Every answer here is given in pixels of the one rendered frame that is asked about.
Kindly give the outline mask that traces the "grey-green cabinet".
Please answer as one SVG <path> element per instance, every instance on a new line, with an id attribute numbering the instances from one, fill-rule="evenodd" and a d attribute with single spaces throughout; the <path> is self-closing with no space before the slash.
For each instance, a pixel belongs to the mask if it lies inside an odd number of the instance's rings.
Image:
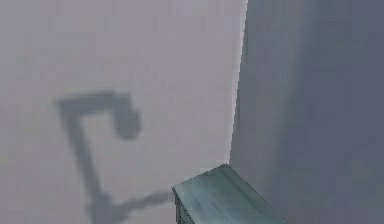
<path id="1" fill-rule="evenodd" d="M 289 224 L 228 164 L 172 187 L 177 224 Z"/>

